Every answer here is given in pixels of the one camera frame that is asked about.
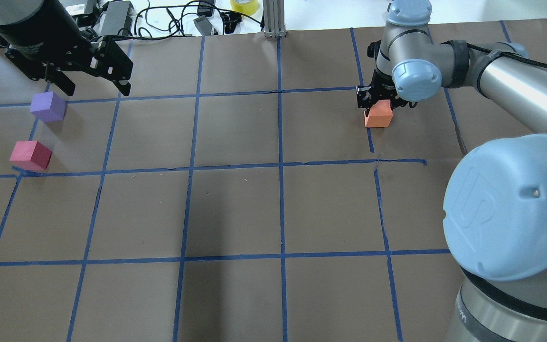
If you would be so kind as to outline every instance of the yellow tape roll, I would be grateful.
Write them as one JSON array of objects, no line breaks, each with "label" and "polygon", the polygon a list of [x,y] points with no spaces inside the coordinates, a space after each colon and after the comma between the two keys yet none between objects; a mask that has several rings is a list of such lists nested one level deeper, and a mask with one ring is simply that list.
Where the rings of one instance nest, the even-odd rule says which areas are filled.
[{"label": "yellow tape roll", "polygon": [[231,0],[232,9],[245,15],[253,15],[259,9],[259,3],[256,0]]}]

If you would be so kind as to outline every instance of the metal post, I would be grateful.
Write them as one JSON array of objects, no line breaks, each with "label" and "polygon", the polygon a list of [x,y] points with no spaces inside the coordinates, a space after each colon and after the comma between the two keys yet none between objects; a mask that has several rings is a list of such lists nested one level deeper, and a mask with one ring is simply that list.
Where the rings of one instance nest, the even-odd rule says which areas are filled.
[{"label": "metal post", "polygon": [[286,37],[284,0],[263,0],[265,37]]}]

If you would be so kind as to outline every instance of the light blue joint cover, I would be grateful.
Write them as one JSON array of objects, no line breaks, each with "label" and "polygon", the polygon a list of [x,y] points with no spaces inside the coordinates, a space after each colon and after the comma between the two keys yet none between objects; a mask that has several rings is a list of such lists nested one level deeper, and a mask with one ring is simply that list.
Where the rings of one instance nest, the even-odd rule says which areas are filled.
[{"label": "light blue joint cover", "polygon": [[394,0],[388,21],[398,26],[421,26],[430,22],[432,4],[428,0]]},{"label": "light blue joint cover", "polygon": [[489,141],[467,154],[444,197],[447,244],[491,281],[547,269],[547,134]]},{"label": "light blue joint cover", "polygon": [[434,96],[443,84],[440,69],[427,60],[401,61],[391,71],[398,96],[418,102]]},{"label": "light blue joint cover", "polygon": [[522,44],[519,44],[519,43],[505,43],[504,44],[507,44],[507,45],[510,45],[511,48],[514,49],[514,52],[516,52],[517,54],[525,57],[525,58],[529,58],[529,53],[527,52],[527,49],[525,48],[525,46],[523,46]]}]

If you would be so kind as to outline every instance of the purple cube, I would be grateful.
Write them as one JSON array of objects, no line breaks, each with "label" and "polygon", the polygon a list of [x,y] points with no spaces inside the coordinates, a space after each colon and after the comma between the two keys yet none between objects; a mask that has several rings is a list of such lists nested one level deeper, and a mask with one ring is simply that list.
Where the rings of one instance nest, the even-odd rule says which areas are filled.
[{"label": "purple cube", "polygon": [[44,123],[50,123],[65,118],[66,106],[67,104],[63,99],[54,94],[53,91],[48,91],[33,96],[31,113]]}]

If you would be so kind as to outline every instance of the foam block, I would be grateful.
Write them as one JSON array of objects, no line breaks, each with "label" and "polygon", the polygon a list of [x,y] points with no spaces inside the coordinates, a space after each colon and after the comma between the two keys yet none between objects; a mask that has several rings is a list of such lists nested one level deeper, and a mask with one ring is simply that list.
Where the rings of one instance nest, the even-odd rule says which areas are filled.
[{"label": "foam block", "polygon": [[31,113],[44,123],[65,118],[66,103],[54,91],[39,93],[31,101]]},{"label": "foam block", "polygon": [[43,171],[50,163],[52,151],[38,141],[17,141],[9,161],[28,171]]},{"label": "foam block", "polygon": [[364,112],[364,126],[367,128],[388,127],[392,117],[389,100],[379,100],[368,111],[368,116],[367,112]]}]

